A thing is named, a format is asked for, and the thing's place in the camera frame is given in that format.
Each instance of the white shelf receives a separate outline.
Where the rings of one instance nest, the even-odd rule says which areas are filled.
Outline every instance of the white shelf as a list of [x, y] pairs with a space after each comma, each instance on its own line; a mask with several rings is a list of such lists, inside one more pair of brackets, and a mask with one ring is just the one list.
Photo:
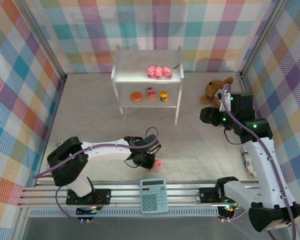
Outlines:
[[[112, 79], [116, 84], [155, 83], [179, 84], [184, 78], [181, 48], [178, 50], [119, 50], [115, 51]], [[148, 77], [147, 68], [151, 65], [169, 67], [172, 77], [159, 79]]]
[[[148, 77], [147, 68], [152, 65], [171, 68], [172, 77], [164, 75], [159, 79]], [[128, 108], [175, 108], [174, 123], [176, 124], [183, 80], [184, 67], [181, 46], [178, 46], [177, 50], [121, 50], [119, 46], [116, 46], [111, 81], [120, 112], [124, 115], [123, 122], [126, 122]], [[117, 85], [121, 87], [121, 95], [119, 95]], [[149, 87], [156, 91], [155, 99], [146, 97], [146, 88]], [[161, 91], [168, 93], [167, 101], [160, 101]], [[133, 92], [142, 93], [142, 101], [131, 101], [130, 95]]]
[[[152, 87], [156, 92], [155, 99], [148, 99], [146, 97], [146, 88]], [[161, 91], [168, 93], [167, 101], [160, 101], [159, 95]], [[142, 100], [140, 102], [133, 102], [130, 100], [130, 95], [133, 92], [142, 93]], [[129, 108], [176, 108], [178, 104], [178, 84], [154, 84], [148, 86], [145, 84], [125, 84], [122, 86], [120, 105], [121, 107]]]

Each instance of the plaid fabric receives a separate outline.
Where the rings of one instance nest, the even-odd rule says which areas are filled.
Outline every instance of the plaid fabric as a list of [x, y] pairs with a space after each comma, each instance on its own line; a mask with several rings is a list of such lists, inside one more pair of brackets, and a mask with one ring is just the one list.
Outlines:
[[274, 7], [276, 6], [276, 3], [278, 2], [278, 0], [272, 0], [271, 1], [271, 4], [269, 5], [262, 21], [261, 21], [261, 24], [260, 26], [258, 27], [258, 30], [255, 32], [255, 35], [254, 35], [254, 38], [252, 40], [252, 42], [250, 43], [250, 46], [248, 48], [248, 50], [246, 51], [245, 55], [244, 55], [244, 58], [243, 58], [243, 61], [240, 65], [240, 68], [239, 68], [239, 72], [242, 72], [242, 70], [244, 69], [244, 66], [246, 65], [248, 59], [251, 57], [251, 53], [252, 53], [252, 50], [255, 48], [255, 45], [257, 43], [257, 41], [259, 40], [260, 38], [260, 35], [262, 34], [262, 32], [264, 31], [266, 25], [267, 25], [267, 22], [268, 22], [268, 19], [272, 13], [272, 11], [274, 10]]
[[46, 24], [52, 25], [58, 41], [49, 33], [47, 39], [67, 73], [110, 73], [116, 45], [126, 50], [181, 45], [185, 72], [230, 72], [246, 53], [248, 36], [259, 36], [274, 6], [260, 29], [251, 32], [268, 0], [39, 1], [48, 23], [31, 0], [28, 4], [43, 32], [47, 33]]
[[12, 0], [0, 0], [0, 240], [43, 156], [62, 82]]
[[246, 79], [273, 131], [284, 178], [300, 202], [300, 0], [290, 0]]

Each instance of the orange ball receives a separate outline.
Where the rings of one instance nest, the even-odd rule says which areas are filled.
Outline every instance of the orange ball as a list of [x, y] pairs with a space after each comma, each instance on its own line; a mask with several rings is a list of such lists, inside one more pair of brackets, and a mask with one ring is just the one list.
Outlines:
[[142, 94], [141, 92], [138, 92], [138, 91], [134, 91], [133, 93], [131, 93], [130, 95], [130, 100], [132, 102], [140, 102], [142, 100]]

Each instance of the white floor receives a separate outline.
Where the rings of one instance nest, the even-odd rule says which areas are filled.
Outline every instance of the white floor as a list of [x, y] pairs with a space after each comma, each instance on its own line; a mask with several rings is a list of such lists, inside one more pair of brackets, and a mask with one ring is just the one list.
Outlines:
[[[241, 146], [228, 143], [223, 128], [199, 119], [201, 109], [212, 106], [200, 103], [206, 84], [230, 75], [235, 78], [232, 91], [241, 91], [235, 73], [186, 73], [177, 124], [174, 124], [174, 108], [130, 108], [123, 123], [109, 74], [69, 75], [41, 171], [47, 169], [46, 158], [58, 141], [73, 136], [91, 143], [115, 141], [125, 136], [143, 137], [148, 127], [156, 126], [162, 145], [156, 158], [162, 161], [161, 167], [149, 171], [130, 168], [123, 161], [104, 161], [88, 163], [83, 173], [101, 181], [152, 177], [174, 181], [216, 180], [227, 176], [251, 179], [242, 163]], [[232, 132], [228, 131], [228, 137], [232, 142], [239, 142], [239, 137]]]

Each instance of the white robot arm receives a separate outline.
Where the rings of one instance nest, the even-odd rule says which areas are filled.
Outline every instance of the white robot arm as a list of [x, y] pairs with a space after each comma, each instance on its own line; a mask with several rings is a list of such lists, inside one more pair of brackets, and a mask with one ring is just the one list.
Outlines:
[[[82, 142], [82, 149], [92, 147], [97, 143]], [[126, 145], [129, 147], [129, 144], [124, 139], [119, 139], [118, 141], [111, 142], [101, 142], [100, 144], [113, 144], [115, 145]], [[99, 147], [87, 151], [85, 154], [88, 155], [89, 162], [100, 162], [100, 161], [112, 161], [119, 160], [124, 161], [129, 158], [131, 151], [126, 147]], [[82, 173], [74, 180], [73, 182], [66, 185], [68, 188], [73, 190], [76, 195], [80, 198], [88, 195], [92, 191], [91, 184], [87, 177]]]
[[70, 189], [67, 204], [95, 204], [96, 190], [90, 179], [81, 173], [88, 161], [132, 160], [135, 165], [133, 168], [152, 169], [156, 161], [155, 154], [160, 148], [161, 144], [154, 134], [145, 138], [127, 136], [117, 141], [101, 143], [81, 142], [78, 137], [71, 137], [47, 157], [50, 169], [35, 177], [40, 178], [51, 172], [56, 186], [67, 186]]
[[218, 179], [219, 197], [241, 205], [258, 232], [294, 225], [300, 220], [300, 204], [296, 203], [281, 172], [275, 153], [273, 134], [264, 118], [256, 118], [253, 96], [248, 92], [230, 93], [222, 89], [222, 105], [201, 110], [203, 123], [234, 130], [240, 137], [255, 167], [261, 195], [246, 189], [235, 177]]

